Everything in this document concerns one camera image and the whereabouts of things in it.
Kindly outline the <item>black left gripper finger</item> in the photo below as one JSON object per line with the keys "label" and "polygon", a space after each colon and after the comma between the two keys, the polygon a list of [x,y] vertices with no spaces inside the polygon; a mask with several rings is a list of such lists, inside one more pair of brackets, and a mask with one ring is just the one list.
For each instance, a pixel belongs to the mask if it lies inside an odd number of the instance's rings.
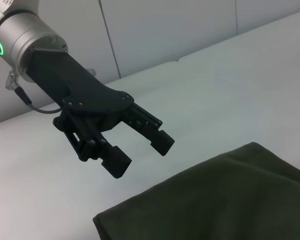
{"label": "black left gripper finger", "polygon": [[175,140],[160,130],[161,120],[133,103],[122,114],[122,121],[150,141],[150,145],[162,156],[171,149]]}
{"label": "black left gripper finger", "polygon": [[118,147],[112,146],[102,132],[104,120],[100,116],[71,113],[68,109],[61,111],[53,119],[53,125],[63,132],[76,152],[79,160],[101,159],[101,165],[116,179],[121,178],[132,160]]}

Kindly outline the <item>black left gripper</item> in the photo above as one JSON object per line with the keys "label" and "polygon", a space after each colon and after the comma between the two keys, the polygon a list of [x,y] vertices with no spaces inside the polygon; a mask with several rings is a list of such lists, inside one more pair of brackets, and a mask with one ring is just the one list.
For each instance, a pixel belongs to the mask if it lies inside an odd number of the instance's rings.
{"label": "black left gripper", "polygon": [[26,73],[64,113],[89,119],[100,131],[114,128],[135,102],[98,81],[66,52],[34,51]]}

